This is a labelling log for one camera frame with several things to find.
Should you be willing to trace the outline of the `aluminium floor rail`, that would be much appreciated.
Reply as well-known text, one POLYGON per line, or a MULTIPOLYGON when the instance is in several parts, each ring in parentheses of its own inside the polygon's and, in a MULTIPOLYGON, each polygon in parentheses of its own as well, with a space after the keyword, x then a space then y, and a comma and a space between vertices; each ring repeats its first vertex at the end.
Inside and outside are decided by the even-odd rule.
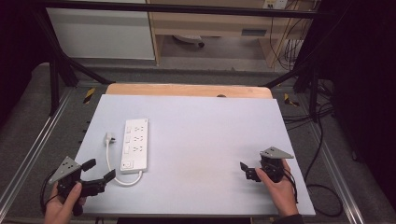
POLYGON ((346 179, 325 140, 321 118, 323 118, 324 110, 331 108, 331 104, 325 102, 318 105, 318 101, 315 100, 313 109, 310 109, 310 100, 304 94, 298 94, 297 98, 304 112, 313 117, 310 128, 318 143, 320 157, 324 162, 335 192, 341 201, 344 214, 348 218, 350 224, 364 224, 361 210, 357 206, 346 179))
POLYGON ((27 176, 32 170, 32 167, 35 165, 37 158, 39 157, 42 148, 46 145, 52 130, 56 126, 59 118, 61 117, 64 109, 70 99, 70 95, 74 91, 73 88, 66 88, 62 94, 62 97, 59 101, 58 108, 53 112, 52 115, 46 118, 45 124, 40 129, 39 134, 36 136, 35 141, 32 145, 30 145, 29 150, 23 158, 23 161, 20 163, 18 170, 15 175, 9 181, 6 189, 0 195, 0 220, 3 219, 14 203, 18 193, 21 190, 23 183, 25 182, 27 176))

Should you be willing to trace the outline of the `yellow black tape marker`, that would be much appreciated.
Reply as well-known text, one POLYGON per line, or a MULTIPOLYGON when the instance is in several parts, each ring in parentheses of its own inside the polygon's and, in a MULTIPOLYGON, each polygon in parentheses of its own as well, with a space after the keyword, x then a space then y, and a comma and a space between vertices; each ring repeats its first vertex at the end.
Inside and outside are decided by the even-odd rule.
POLYGON ((290 96, 287 93, 284 93, 284 104, 285 105, 293 105, 293 106, 300 106, 298 102, 292 101, 290 96))
POLYGON ((88 91, 86 93, 86 96, 84 97, 84 100, 83 100, 83 104, 84 105, 86 105, 86 104, 88 104, 90 102, 94 92, 95 92, 95 88, 89 88, 88 89, 88 91))

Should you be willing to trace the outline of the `office chair base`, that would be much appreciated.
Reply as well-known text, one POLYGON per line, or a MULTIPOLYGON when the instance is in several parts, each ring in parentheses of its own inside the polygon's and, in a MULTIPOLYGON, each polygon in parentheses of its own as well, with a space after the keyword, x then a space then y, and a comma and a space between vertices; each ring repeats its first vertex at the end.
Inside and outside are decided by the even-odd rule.
POLYGON ((175 35, 175 39, 185 43, 196 44, 199 48, 205 46, 202 38, 198 35, 175 35))

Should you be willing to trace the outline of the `person's right hand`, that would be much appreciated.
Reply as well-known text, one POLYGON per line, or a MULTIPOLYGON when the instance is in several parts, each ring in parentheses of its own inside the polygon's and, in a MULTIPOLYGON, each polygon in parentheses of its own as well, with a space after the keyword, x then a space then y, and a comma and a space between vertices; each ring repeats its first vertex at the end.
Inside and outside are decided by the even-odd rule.
POLYGON ((294 196, 294 187, 290 182, 290 167, 285 159, 282 162, 285 175, 277 183, 273 182, 262 169, 256 168, 255 171, 261 182, 267 187, 279 216, 289 217, 298 215, 299 211, 294 196))

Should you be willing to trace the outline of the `dark curtain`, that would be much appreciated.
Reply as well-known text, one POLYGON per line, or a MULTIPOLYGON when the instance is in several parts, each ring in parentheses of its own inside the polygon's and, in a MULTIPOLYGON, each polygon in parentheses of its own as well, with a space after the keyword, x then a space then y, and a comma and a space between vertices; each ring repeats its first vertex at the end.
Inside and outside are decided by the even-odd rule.
POLYGON ((0 127, 47 60, 29 0, 0 0, 0 127))
POLYGON ((337 14, 320 73, 352 148, 396 209, 396 0, 322 0, 337 14))

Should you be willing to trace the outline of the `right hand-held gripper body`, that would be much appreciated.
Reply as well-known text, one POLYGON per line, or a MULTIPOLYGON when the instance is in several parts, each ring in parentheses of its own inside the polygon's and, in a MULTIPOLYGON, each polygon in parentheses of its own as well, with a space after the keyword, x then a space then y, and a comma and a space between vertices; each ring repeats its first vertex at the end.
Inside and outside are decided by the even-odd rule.
POLYGON ((269 178, 278 183, 284 176, 283 159, 293 159, 289 153, 277 148, 269 147, 260 152, 261 166, 269 178))

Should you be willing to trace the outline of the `wooden desk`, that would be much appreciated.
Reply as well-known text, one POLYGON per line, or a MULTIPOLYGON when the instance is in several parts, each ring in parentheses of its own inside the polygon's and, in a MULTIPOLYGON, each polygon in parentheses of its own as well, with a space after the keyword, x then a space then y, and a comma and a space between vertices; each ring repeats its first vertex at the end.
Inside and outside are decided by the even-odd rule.
MULTIPOLYGON (((146 0, 149 4, 263 8, 264 0, 146 0)), ((314 11, 315 0, 288 0, 285 10, 314 11)), ((259 40, 267 65, 272 68, 288 39, 303 40, 309 19, 267 18, 208 14, 148 14, 154 38, 161 35, 250 37, 259 40)))

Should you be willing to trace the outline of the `white cabinet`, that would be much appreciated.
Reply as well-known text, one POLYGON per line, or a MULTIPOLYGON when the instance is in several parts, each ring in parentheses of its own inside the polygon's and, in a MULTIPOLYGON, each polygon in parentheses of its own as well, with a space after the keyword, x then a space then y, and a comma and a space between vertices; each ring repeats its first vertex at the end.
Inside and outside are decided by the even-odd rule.
POLYGON ((48 8, 63 51, 73 58, 155 58, 143 12, 48 8))

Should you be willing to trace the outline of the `wooden board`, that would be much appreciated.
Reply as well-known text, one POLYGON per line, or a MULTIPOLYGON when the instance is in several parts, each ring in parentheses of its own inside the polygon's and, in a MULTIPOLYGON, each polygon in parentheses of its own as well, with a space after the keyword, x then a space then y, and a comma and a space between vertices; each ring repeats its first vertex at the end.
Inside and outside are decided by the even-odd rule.
POLYGON ((106 94, 272 99, 268 88, 222 85, 113 83, 106 94))

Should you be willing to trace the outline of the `black metal frame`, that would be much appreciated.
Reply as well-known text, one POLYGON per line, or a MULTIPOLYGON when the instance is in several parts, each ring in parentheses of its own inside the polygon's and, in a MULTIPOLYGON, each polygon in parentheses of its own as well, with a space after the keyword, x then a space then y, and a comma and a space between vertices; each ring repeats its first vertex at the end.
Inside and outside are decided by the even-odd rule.
POLYGON ((67 86, 76 87, 78 78, 72 68, 76 68, 88 77, 93 78, 101 84, 112 84, 112 80, 100 77, 82 64, 67 56, 50 21, 46 21, 44 11, 50 8, 66 9, 88 9, 107 11, 135 11, 135 12, 160 12, 174 14, 208 14, 227 16, 250 16, 268 18, 298 18, 298 19, 320 19, 328 17, 326 13, 317 11, 299 11, 285 9, 253 9, 246 7, 212 7, 212 6, 187 6, 169 4, 139 4, 139 3, 117 3, 104 1, 73 1, 73 0, 33 0, 29 4, 32 17, 36 21, 39 30, 43 33, 46 42, 49 44, 49 67, 51 86, 51 115, 55 113, 59 106, 58 77, 64 80, 67 86))

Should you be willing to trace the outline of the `person's dark right sleeve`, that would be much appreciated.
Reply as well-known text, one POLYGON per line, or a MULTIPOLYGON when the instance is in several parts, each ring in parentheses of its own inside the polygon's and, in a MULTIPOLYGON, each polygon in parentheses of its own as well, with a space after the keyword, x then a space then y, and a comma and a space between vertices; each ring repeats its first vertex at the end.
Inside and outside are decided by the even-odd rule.
POLYGON ((300 214, 280 217, 276 219, 272 224, 304 224, 304 219, 300 214))

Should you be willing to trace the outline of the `white wall socket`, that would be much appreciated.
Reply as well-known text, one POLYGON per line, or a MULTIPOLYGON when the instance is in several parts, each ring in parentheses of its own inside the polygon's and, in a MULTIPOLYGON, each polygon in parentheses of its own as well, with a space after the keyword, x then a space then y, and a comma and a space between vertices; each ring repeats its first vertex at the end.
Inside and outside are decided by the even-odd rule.
POLYGON ((288 0, 264 0, 262 7, 269 9, 284 9, 288 0))

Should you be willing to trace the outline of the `person's left hand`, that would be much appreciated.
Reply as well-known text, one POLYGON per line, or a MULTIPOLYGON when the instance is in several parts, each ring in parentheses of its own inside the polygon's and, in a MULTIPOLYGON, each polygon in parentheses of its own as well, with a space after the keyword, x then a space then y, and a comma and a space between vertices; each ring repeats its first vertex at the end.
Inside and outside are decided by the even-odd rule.
POLYGON ((69 224, 75 203, 84 205, 86 199, 80 196, 82 185, 77 182, 66 199, 58 196, 57 184, 52 188, 46 205, 44 224, 69 224))

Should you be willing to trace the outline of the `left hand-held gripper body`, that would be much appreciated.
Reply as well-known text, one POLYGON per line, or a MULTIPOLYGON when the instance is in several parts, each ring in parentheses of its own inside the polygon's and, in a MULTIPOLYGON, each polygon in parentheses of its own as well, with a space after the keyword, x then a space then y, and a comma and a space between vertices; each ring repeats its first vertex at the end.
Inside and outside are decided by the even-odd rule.
POLYGON ((66 157, 54 172, 49 183, 57 182, 58 194, 61 197, 66 199, 77 182, 82 185, 81 197, 96 196, 105 191, 106 181, 103 177, 90 181, 81 179, 81 173, 84 172, 81 169, 81 165, 70 157, 66 157))

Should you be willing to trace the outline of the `white power strip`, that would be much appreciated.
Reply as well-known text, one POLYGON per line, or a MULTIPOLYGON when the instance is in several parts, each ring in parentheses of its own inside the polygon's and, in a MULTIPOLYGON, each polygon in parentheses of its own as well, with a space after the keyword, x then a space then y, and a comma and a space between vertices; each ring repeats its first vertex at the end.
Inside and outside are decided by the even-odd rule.
POLYGON ((124 174, 146 171, 148 168, 148 119, 125 121, 120 171, 124 174))

